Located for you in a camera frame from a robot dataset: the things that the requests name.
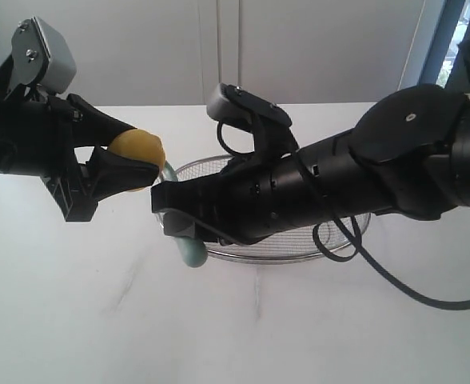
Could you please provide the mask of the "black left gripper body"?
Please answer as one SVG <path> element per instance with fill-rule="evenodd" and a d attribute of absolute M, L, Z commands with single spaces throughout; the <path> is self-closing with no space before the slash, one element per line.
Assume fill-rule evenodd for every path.
<path fill-rule="evenodd" d="M 68 101 L 0 100 L 0 174 L 40 178 L 67 222 L 89 222 L 98 203 L 87 192 L 86 166 L 73 128 L 82 114 Z"/>

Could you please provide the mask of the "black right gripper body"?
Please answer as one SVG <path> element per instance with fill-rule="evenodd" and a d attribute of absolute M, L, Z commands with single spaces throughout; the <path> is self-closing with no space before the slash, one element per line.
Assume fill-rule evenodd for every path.
<path fill-rule="evenodd" d="M 229 161 L 194 180 L 194 219 L 213 236 L 252 245 L 315 223 L 315 202 L 295 155 L 264 165 Z"/>

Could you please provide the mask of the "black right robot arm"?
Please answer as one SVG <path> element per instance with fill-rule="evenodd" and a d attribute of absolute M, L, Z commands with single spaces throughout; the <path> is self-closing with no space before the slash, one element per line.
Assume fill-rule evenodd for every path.
<path fill-rule="evenodd" d="M 459 46 L 470 84 L 470 41 Z M 165 233 L 241 246 L 360 214 L 435 221 L 470 207 L 470 97 L 423 84 L 372 106 L 351 129 L 299 146 L 278 106 L 220 84 L 207 113 L 253 136 L 218 172 L 151 190 Z"/>

